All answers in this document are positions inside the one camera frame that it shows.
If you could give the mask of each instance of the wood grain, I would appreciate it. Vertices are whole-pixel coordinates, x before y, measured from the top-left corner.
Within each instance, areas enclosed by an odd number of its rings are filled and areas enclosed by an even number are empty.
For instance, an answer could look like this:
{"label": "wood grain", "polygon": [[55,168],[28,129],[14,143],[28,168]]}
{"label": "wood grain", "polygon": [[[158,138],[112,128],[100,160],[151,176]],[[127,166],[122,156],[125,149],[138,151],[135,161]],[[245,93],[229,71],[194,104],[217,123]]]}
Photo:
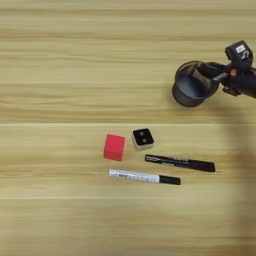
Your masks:
{"label": "wood grain", "polygon": [[[0,255],[254,256],[256,101],[221,90],[187,109],[177,68],[256,52],[244,0],[0,0]],[[214,161],[208,174],[148,153]],[[124,161],[103,159],[107,133]],[[182,186],[117,180],[109,168],[179,176]]]}

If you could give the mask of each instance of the marker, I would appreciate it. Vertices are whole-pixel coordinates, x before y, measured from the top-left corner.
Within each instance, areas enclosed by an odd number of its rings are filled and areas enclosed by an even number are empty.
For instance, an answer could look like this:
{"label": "marker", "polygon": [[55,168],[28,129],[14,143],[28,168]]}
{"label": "marker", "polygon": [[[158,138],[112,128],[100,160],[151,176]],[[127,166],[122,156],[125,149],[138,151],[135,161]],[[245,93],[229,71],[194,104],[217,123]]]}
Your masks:
{"label": "marker", "polygon": [[198,161],[198,160],[156,156],[156,155],[145,155],[145,161],[150,163],[165,164],[165,165],[189,168],[189,169],[205,171],[205,172],[215,172],[215,165],[212,162],[204,162],[204,161]]}
{"label": "marker", "polygon": [[122,178],[122,179],[129,179],[129,180],[152,182],[152,183],[166,183],[166,184],[173,184],[173,185],[181,185],[180,178],[141,173],[141,172],[130,172],[130,171],[124,171],[124,170],[109,169],[109,176]]}

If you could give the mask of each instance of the black cylinder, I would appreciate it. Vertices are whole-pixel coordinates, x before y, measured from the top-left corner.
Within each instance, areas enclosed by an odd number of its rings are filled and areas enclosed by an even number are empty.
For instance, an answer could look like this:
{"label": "black cylinder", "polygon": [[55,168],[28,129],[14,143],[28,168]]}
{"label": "black cylinder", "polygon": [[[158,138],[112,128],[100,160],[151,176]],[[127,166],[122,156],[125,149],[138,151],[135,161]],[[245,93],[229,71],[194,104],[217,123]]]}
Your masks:
{"label": "black cylinder", "polygon": [[216,82],[198,71],[201,64],[203,63],[199,61],[185,63],[176,73],[172,94],[183,106],[199,106],[218,89]]}

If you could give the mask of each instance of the red cube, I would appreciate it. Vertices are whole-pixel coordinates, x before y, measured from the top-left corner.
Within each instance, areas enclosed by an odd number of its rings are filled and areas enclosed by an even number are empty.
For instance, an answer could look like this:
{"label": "red cube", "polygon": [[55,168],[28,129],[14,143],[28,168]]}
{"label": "red cube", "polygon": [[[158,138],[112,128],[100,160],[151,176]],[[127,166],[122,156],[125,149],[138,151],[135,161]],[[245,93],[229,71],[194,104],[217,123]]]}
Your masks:
{"label": "red cube", "polygon": [[122,161],[125,137],[108,134],[104,147],[104,158]]}

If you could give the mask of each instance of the white marker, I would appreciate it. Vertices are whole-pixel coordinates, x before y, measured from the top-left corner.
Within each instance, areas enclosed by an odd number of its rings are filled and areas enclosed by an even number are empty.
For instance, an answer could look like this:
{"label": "white marker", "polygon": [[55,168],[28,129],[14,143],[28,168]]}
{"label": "white marker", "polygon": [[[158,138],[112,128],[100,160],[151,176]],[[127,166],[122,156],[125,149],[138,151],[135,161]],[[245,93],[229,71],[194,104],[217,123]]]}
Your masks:
{"label": "white marker", "polygon": [[141,172],[130,172],[130,171],[116,170],[116,169],[109,169],[109,176],[122,178],[122,179],[129,179],[129,180],[152,182],[152,183],[166,183],[166,184],[173,184],[173,185],[181,184],[180,178],[176,178],[176,177],[168,177],[168,176],[141,173]]}

